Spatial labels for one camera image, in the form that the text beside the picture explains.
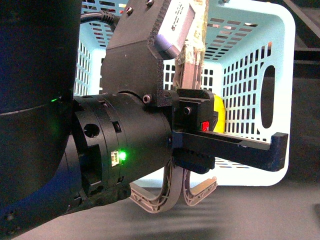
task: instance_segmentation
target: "yellow object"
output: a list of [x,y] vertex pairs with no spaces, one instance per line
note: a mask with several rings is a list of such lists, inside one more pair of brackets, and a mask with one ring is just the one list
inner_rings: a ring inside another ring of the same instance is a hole
[[214,95],[213,110],[218,112],[218,122],[216,123],[213,131],[223,134],[225,132],[226,109],[221,97],[217,96],[216,94]]

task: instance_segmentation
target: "basket grid openings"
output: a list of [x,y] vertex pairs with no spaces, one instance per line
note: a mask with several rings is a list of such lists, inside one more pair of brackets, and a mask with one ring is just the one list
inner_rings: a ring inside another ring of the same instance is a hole
[[210,90],[213,92],[214,71],[212,69],[204,68],[201,73],[201,89]]
[[163,88],[165,90],[173,89],[175,71],[176,71],[175,65],[164,64]]
[[259,73],[271,54],[272,43],[269,42],[224,68],[222,99],[225,106],[225,132],[267,141],[259,137],[260,132],[254,121],[260,102],[257,99],[260,98],[258,84],[263,79]]
[[91,53],[79,41],[73,92],[75,96],[88,94],[91,70]]
[[235,47],[243,38],[252,33],[258,24],[211,18],[208,21],[208,31],[218,29],[218,35],[211,42],[206,42],[204,59],[218,61],[230,49]]
[[228,169],[236,168],[236,169],[244,169],[245,170],[245,169],[252,169],[253,168],[253,167],[241,164],[241,163],[237,163],[237,162],[234,162],[234,161],[229,161],[229,160],[222,159],[222,158],[219,158],[219,157],[215,158],[215,164],[214,165],[216,167],[219,167],[219,168],[228,168]]
[[[127,0],[83,0],[82,13],[97,12],[100,10],[111,12],[117,16],[121,15],[126,7]],[[98,45],[105,49],[111,39],[113,32],[107,24],[98,21],[89,23]]]

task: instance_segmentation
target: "black cylindrical motor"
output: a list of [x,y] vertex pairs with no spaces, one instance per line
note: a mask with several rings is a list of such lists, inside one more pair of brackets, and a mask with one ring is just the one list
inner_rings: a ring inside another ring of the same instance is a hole
[[72,135],[88,197],[99,194],[103,198],[108,189],[129,185],[170,160],[168,120],[158,108],[147,108],[136,96],[75,97],[73,109]]

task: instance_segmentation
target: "red light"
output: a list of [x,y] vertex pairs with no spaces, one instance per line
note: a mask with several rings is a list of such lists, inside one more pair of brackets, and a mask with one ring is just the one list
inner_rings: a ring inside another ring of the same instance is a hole
[[201,131],[206,132],[209,131],[210,123],[209,121],[204,121],[201,123]]

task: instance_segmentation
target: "green led light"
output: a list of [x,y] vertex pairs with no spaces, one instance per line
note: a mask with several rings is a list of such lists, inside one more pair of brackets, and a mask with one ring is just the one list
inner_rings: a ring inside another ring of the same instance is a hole
[[119,152],[119,159],[125,161],[127,158],[127,154],[124,151]]

